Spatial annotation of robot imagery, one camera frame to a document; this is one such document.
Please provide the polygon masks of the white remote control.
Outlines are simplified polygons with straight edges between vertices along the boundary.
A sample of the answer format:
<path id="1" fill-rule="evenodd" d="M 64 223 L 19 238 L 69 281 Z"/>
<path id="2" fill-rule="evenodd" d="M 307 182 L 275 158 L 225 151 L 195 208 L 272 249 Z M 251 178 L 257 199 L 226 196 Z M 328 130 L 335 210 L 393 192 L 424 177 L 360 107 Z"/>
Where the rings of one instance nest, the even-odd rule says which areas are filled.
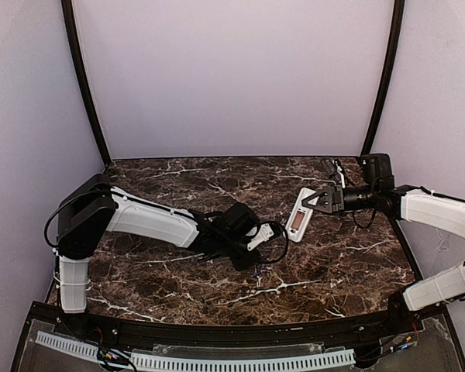
<path id="1" fill-rule="evenodd" d="M 314 206 L 318 201 L 318 197 L 309 200 L 308 207 L 304 206 L 302 201 L 314 194 L 314 190 L 310 188 L 302 188 L 299 191 L 294 207 L 291 210 L 291 214 L 285 228 L 287 230 L 289 240 L 294 243 L 301 242 L 314 212 Z"/>

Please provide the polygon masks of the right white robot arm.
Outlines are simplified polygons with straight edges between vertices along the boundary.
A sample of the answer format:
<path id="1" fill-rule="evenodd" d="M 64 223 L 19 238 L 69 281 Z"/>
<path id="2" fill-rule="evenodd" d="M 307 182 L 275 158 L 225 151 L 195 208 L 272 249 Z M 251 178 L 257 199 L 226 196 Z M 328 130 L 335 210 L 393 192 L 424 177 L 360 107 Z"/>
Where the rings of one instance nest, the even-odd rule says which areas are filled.
<path id="1" fill-rule="evenodd" d="M 421 223 L 465 239 L 465 200 L 423 186 L 396 186 L 391 159 L 385 153 L 366 154 L 358 162 L 363 187 L 327 185 L 303 198 L 301 205 L 331 215 L 370 209 L 391 219 Z M 455 300 L 465 300 L 465 261 L 392 294 L 387 322 L 390 326 L 408 324 L 424 308 Z"/>

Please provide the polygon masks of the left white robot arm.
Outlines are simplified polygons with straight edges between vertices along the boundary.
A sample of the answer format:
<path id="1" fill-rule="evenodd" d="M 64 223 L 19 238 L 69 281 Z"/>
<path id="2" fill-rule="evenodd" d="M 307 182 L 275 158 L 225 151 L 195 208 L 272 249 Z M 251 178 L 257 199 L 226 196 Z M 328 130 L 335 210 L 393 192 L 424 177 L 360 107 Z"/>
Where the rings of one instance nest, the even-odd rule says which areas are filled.
<path id="1" fill-rule="evenodd" d="M 243 203 L 224 212 L 200 213 L 159 205 L 111 185 L 96 174 L 64 199 L 48 222 L 57 222 L 57 237 L 47 244 L 59 262 L 60 306 L 80 314 L 87 306 L 88 264 L 105 233 L 129 233 L 197 253 L 203 260 L 227 257 L 237 270 L 258 264 L 258 246 L 274 237 Z"/>

